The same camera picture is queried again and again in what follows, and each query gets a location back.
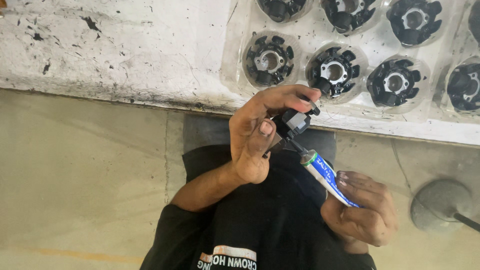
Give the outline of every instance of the floor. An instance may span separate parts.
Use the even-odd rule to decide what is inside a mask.
[[[184,183],[182,121],[181,113],[0,90],[0,268],[138,269]],[[415,192],[455,177],[480,194],[480,150],[349,133],[337,133],[337,146],[337,169],[368,174],[394,194],[400,230],[389,246],[371,248],[378,269],[478,267],[475,231],[434,235],[411,223],[406,181]]]

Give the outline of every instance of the clear plastic tray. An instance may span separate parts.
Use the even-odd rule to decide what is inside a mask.
[[[443,68],[451,61],[454,29],[459,27],[459,10],[464,8],[465,1],[440,0],[443,10],[436,16],[436,20],[442,20],[441,27],[429,39],[416,46],[402,45],[392,30],[387,13],[396,2],[376,0],[369,7],[375,8],[370,20],[361,28],[341,34],[329,21],[319,0],[305,5],[300,18],[283,23],[274,22],[260,8],[257,0],[249,0],[236,10],[243,13],[245,20],[229,28],[229,31],[236,33],[228,37],[221,78],[224,84],[240,95],[251,96],[265,89],[265,86],[257,85],[246,72],[245,56],[252,43],[266,33],[283,37],[285,44],[294,48],[295,69],[280,85],[299,83],[308,86],[310,60],[324,49],[338,46],[356,54],[357,58],[352,64],[360,65],[360,76],[350,81],[356,83],[351,91],[334,99],[324,96],[318,102],[319,107],[386,121],[404,121],[403,114],[408,113],[414,115],[409,121],[424,122],[428,119],[435,87]],[[414,66],[409,69],[420,71],[421,80],[415,83],[415,87],[420,90],[415,98],[408,99],[403,105],[385,107],[374,103],[367,89],[367,78],[379,65],[392,59],[409,59],[414,62]]]

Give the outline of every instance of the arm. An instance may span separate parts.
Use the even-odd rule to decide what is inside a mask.
[[[203,211],[241,186],[242,182],[229,162],[184,185],[171,204],[191,212]]]
[[[302,95],[316,102],[321,92],[292,85],[269,88],[253,96],[229,122],[232,161],[193,179],[171,203],[183,210],[200,212],[243,184],[263,182],[268,175],[270,154],[266,159],[263,155],[276,132],[270,117],[284,108],[311,110],[311,104],[299,98]]]

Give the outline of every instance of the wrist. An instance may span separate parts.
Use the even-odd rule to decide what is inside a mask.
[[[239,176],[239,174],[237,173],[237,169],[235,168],[235,165],[232,161],[224,165],[224,174],[225,175],[222,178],[236,187],[248,184],[248,182],[246,182]]]

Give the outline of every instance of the dirty fingernail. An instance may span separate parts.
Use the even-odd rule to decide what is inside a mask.
[[[258,132],[260,132],[260,134],[262,134],[265,137],[269,137],[270,134],[272,134],[273,132],[273,127],[269,122],[263,121],[262,124],[260,124],[260,128],[258,129]]]
[[[348,180],[348,176],[345,172],[339,171],[338,172],[338,177],[340,177],[343,180]]]
[[[307,106],[310,106],[310,107],[312,106],[312,105],[310,104],[310,102],[308,102],[308,101],[306,101],[306,100],[300,99],[300,101],[301,101],[303,104],[307,105]]]

